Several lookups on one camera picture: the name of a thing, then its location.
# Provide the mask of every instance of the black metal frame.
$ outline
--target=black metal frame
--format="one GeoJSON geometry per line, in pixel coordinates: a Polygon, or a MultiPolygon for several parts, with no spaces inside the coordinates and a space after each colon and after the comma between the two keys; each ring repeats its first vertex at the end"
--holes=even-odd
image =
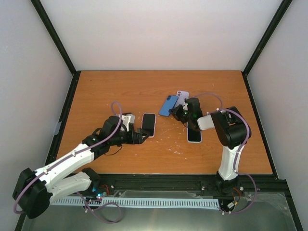
{"type": "MultiPolygon", "coordinates": [[[[78,84],[80,71],[76,71],[74,65],[72,64],[67,52],[63,44],[60,41],[59,36],[57,35],[52,23],[47,16],[40,0],[31,0],[35,9],[37,10],[39,16],[41,17],[45,27],[47,28],[51,38],[53,39],[55,45],[57,46],[60,54],[62,55],[67,67],[71,71],[73,78],[72,82],[63,106],[62,113],[60,115],[59,122],[61,122],[61,126],[57,135],[53,137],[51,147],[46,159],[46,164],[53,162],[58,154],[58,150],[60,147],[61,139],[64,133],[64,128],[66,125],[66,121],[68,118],[68,114],[70,111],[70,107],[73,101],[73,97],[76,91],[76,87],[78,84]]],[[[275,28],[277,27],[278,23],[282,19],[284,13],[288,9],[289,5],[291,4],[292,0],[283,0],[275,13],[272,21],[270,22],[267,30],[265,31],[261,41],[259,42],[258,46],[256,47],[254,53],[252,54],[247,66],[245,67],[244,71],[242,72],[243,80],[249,95],[249,99],[254,110],[257,124],[261,133],[261,137],[269,158],[270,166],[272,168],[273,174],[270,175],[252,175],[256,184],[261,192],[281,192],[284,193],[289,204],[289,208],[291,210],[295,226],[297,230],[303,230],[296,208],[294,206],[289,187],[287,185],[286,180],[279,180],[277,171],[275,169],[274,162],[272,160],[272,156],[270,153],[270,149],[265,137],[265,133],[257,112],[257,107],[251,93],[251,89],[249,86],[249,82],[247,76],[251,71],[253,65],[257,61],[259,55],[263,51],[265,45],[267,44],[269,38],[271,37],[272,33],[274,32],[275,28]]],[[[113,182],[114,190],[119,191],[126,191],[126,190],[143,190],[143,191],[186,191],[192,192],[198,195],[203,196],[213,196],[217,199],[230,199],[230,195],[221,196],[216,192],[211,190],[211,187],[206,187],[207,185],[212,185],[215,182],[215,175],[126,175],[126,174],[100,174],[102,179],[105,179],[107,182],[113,182]]],[[[239,183],[241,186],[245,188],[245,190],[253,191],[254,186],[249,178],[245,176],[239,176],[239,183]]],[[[17,226],[16,231],[20,231],[22,228],[22,224],[24,222],[25,215],[21,215],[17,226]]]]}

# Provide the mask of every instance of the white cable tray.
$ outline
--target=white cable tray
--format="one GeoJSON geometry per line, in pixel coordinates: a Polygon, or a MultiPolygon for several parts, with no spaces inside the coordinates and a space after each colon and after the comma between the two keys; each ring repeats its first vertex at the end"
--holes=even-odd
{"type": "MultiPolygon", "coordinates": [[[[165,198],[125,198],[125,197],[104,197],[101,202],[89,203],[91,206],[101,206],[106,203],[116,203],[124,208],[219,208],[218,199],[165,199],[165,198]]],[[[67,196],[59,199],[52,205],[84,206],[80,197],[67,196]]]]}

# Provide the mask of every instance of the smartphone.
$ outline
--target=smartphone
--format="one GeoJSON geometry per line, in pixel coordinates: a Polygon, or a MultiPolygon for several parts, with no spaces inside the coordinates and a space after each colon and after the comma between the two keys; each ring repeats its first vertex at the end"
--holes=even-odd
{"type": "Polygon", "coordinates": [[[144,113],[141,122],[141,128],[150,133],[149,137],[155,134],[156,115],[152,113],[144,113]]]}
{"type": "Polygon", "coordinates": [[[176,95],[178,96],[178,101],[176,102],[174,107],[177,107],[179,105],[184,105],[185,104],[185,100],[188,99],[188,97],[189,97],[188,91],[183,91],[183,90],[177,91],[176,95]]]}
{"type": "Polygon", "coordinates": [[[186,125],[187,125],[187,141],[189,143],[201,143],[202,141],[201,132],[193,130],[188,123],[186,123],[186,125]]]}
{"type": "Polygon", "coordinates": [[[170,115],[169,109],[172,109],[177,101],[178,101],[178,96],[169,95],[166,98],[164,105],[160,109],[159,114],[161,116],[169,116],[170,115]]]}

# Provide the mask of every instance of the lavender smartphone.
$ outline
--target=lavender smartphone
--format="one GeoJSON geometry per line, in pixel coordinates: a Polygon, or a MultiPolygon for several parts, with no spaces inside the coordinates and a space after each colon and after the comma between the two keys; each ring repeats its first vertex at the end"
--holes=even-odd
{"type": "Polygon", "coordinates": [[[178,96],[178,101],[176,102],[174,107],[177,107],[179,105],[184,105],[185,104],[185,100],[188,99],[188,97],[189,97],[188,91],[183,91],[183,90],[177,91],[176,95],[178,96]]]}

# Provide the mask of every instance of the black cable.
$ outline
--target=black cable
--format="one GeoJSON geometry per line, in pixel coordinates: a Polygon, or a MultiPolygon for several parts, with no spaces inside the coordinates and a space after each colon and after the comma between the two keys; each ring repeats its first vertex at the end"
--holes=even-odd
{"type": "Polygon", "coordinates": [[[94,132],[92,133],[92,135],[96,135],[96,133],[97,133],[99,130],[101,130],[101,128],[95,129],[94,132]]]}
{"type": "Polygon", "coordinates": [[[113,154],[110,154],[110,155],[115,155],[115,154],[117,154],[121,149],[122,149],[122,147],[123,147],[123,145],[121,144],[121,147],[120,147],[120,149],[119,150],[117,150],[115,153],[113,153],[113,154]]]}
{"type": "Polygon", "coordinates": [[[127,128],[124,124],[121,124],[121,127],[124,129],[125,132],[127,132],[127,128]]]}

